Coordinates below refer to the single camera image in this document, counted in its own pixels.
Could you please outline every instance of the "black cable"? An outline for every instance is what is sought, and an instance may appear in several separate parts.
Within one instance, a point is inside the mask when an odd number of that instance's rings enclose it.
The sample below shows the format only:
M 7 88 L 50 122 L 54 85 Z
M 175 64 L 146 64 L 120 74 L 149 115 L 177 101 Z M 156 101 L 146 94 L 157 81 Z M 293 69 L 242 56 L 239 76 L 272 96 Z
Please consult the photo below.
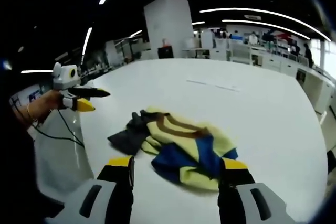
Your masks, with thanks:
M 72 130 L 71 130 L 70 127 L 68 126 L 67 122 L 65 121 L 65 119 L 64 119 L 64 117 L 63 117 L 63 115 L 62 115 L 62 113 L 61 113 L 59 110 L 57 110 L 57 111 L 58 111 L 59 115 L 61 116 L 61 118 L 62 118 L 62 120 L 63 120 L 65 126 L 68 128 L 69 132 L 74 136 L 74 138 L 75 138 L 79 143 L 83 144 L 83 142 L 82 142 L 81 140 L 79 140 L 78 137 L 76 137 L 76 136 L 74 135 L 74 133 L 72 132 Z
M 13 105 L 14 105 L 15 109 L 17 110 L 17 112 L 22 116 L 23 120 L 26 121 L 26 123 L 29 125 L 30 122 L 28 122 L 28 120 L 23 116 L 23 114 L 21 113 L 21 111 L 18 109 L 18 107 L 16 106 L 16 103 L 14 102 L 14 99 L 13 99 L 13 98 L 12 98 L 12 102 L 13 102 Z M 71 139 L 71 138 L 68 138 L 68 137 L 56 137 L 56 136 L 50 136 L 50 135 L 48 135 L 48 134 L 46 134 L 46 133 L 40 131 L 40 130 L 39 130 L 37 127 L 35 127 L 33 124 L 32 124 L 32 127 L 33 127 L 34 129 L 36 129 L 38 133 L 40 133 L 40 134 L 42 134 L 43 136 L 46 136 L 46 137 L 48 137 L 48 138 L 51 138 L 51 139 L 63 139 L 63 140 L 69 140 L 69 141 L 72 141 L 72 142 L 74 142 L 74 143 L 76 143 L 76 144 L 82 146 L 83 148 L 85 148 L 84 145 L 83 145 L 82 143 L 78 143 L 78 142 L 76 142 L 75 140 L 73 140 L 73 139 Z

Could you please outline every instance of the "black ceiling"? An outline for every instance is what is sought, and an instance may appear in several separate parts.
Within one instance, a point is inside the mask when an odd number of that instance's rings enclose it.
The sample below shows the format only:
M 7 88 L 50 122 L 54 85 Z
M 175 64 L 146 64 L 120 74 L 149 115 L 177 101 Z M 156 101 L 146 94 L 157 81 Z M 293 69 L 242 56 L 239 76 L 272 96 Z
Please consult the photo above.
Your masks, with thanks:
M 88 27 L 93 27 L 87 50 L 110 39 L 130 36 L 145 30 L 143 6 L 153 0 L 6 0 L 3 57 L 12 61 L 16 70 L 50 69 L 54 58 L 65 51 L 83 46 Z M 247 12 L 199 13 L 222 7 L 260 8 L 300 19 L 324 33 L 328 28 L 311 0 L 189 0 L 193 21 L 223 25 L 222 19 L 244 19 Z M 321 0 L 333 17 L 333 0 Z M 273 15 L 260 14 L 262 22 L 296 30 L 311 37 L 319 35 L 304 26 Z M 20 46 L 24 50 L 18 53 Z

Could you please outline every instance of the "window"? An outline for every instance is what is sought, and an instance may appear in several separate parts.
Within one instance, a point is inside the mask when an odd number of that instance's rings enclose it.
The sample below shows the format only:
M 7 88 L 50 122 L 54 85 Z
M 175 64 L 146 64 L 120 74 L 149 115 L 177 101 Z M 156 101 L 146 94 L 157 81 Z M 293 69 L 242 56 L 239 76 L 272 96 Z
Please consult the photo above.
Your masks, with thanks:
M 325 42 L 324 70 L 336 79 L 336 43 Z
M 311 51 L 314 64 L 319 67 L 321 65 L 321 41 L 319 39 L 311 40 L 310 51 Z

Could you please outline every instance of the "white table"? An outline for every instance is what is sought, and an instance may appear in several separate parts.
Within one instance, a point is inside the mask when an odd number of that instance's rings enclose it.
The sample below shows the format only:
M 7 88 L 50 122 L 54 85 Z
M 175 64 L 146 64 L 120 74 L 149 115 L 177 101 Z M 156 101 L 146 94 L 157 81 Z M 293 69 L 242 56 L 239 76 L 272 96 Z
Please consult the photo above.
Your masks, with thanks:
M 251 46 L 251 49 L 256 50 L 256 51 L 267 51 L 265 47 L 261 47 L 261 46 Z
M 112 157 L 107 137 L 124 129 L 132 112 L 149 105 L 220 127 L 238 146 L 256 182 L 287 204 L 296 221 L 308 220 L 324 197 L 327 155 L 318 119 L 298 82 L 244 64 L 202 60 L 138 61 L 93 81 L 111 95 L 92 99 L 80 115 L 95 176 Z M 135 158 L 131 223 L 220 223 L 217 193 L 193 193 L 161 178 L 153 156 Z
M 281 72 L 293 78 L 297 77 L 298 71 L 305 73 L 302 88 L 315 111 L 323 114 L 328 109 L 335 88 L 331 80 L 309 67 L 284 57 L 267 55 L 267 53 L 259 54 L 259 56 L 263 58 L 263 68 Z

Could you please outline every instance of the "yellow cloth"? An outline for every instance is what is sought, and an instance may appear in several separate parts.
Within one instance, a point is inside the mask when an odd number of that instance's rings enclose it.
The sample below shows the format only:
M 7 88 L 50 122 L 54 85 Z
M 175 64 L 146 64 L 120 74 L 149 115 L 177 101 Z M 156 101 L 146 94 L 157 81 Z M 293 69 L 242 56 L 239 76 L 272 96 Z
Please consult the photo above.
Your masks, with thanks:
M 230 139 L 218 128 L 210 125 L 208 123 L 195 123 L 190 120 L 183 118 L 180 115 L 175 113 L 167 112 L 159 108 L 149 107 L 146 109 L 147 112 L 161 112 L 169 113 L 175 120 L 178 122 L 191 125 L 193 127 L 206 128 L 211 135 L 213 136 L 213 151 L 218 157 L 222 157 L 224 154 L 228 153 L 236 146 L 230 141 Z M 167 132 L 164 132 L 159 129 L 158 123 L 156 121 L 148 123 L 147 127 L 151 133 L 151 136 L 146 138 L 146 141 L 143 142 L 141 148 L 150 154 L 157 155 L 160 152 L 160 149 L 163 145 L 175 143 L 183 151 L 187 153 L 194 161 L 200 161 L 200 153 L 198 151 L 196 141 L 188 137 L 176 136 Z M 178 131 L 193 133 L 195 130 L 187 129 L 171 123 L 168 118 L 165 116 L 163 124 L 166 128 Z M 229 159 L 229 167 L 242 167 L 245 166 L 239 161 Z M 180 182 L 198 188 L 205 188 L 210 190 L 218 190 L 218 179 L 210 178 L 207 175 L 200 172 L 200 169 L 197 167 L 188 167 L 184 166 L 180 168 Z

